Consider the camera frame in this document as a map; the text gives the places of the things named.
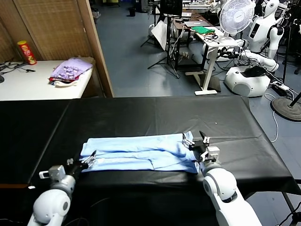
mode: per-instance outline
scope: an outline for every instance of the purple cloth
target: purple cloth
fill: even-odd
[[[51,74],[50,81],[72,82],[79,79],[79,76],[89,70],[92,64],[78,58],[70,58],[62,62]]]

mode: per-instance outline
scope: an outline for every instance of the red can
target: red can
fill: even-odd
[[[27,44],[27,41],[19,41],[17,43],[22,50],[24,56],[26,57],[28,64],[35,65],[37,63],[36,59],[34,58],[33,53],[31,52],[29,45]]]

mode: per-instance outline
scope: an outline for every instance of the green object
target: green object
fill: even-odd
[[[192,27],[191,29],[195,30],[199,34],[208,34],[208,33],[215,33],[214,29],[208,29],[202,26],[199,27]]]

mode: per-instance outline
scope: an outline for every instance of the light blue cloth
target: light blue cloth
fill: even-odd
[[[186,134],[192,140],[192,133]],[[144,137],[90,138],[80,153],[84,159],[96,150],[96,161],[85,171],[159,170],[198,173],[194,154],[183,143],[183,134]]]

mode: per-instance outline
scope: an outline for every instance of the wooden wall panel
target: wooden wall panel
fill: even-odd
[[[100,45],[98,34],[95,28],[94,20],[92,17],[91,8],[88,0],[77,0],[83,24],[87,33],[87,38],[91,46],[93,57],[96,62],[96,67],[99,72],[99,78],[103,85],[104,92],[107,97],[114,97],[111,80],[104,61],[103,51]]]
[[[44,60],[91,56],[76,0],[14,0]]]
[[[5,10],[0,10],[0,19],[3,26],[9,33],[12,42],[17,46],[17,42],[21,40],[26,40],[29,44],[35,58],[37,60],[43,60],[35,43],[32,40],[13,0],[1,0],[0,8]]]
[[[16,46],[12,43],[6,29],[0,23],[0,62],[8,60],[20,60],[20,56],[17,54]]]

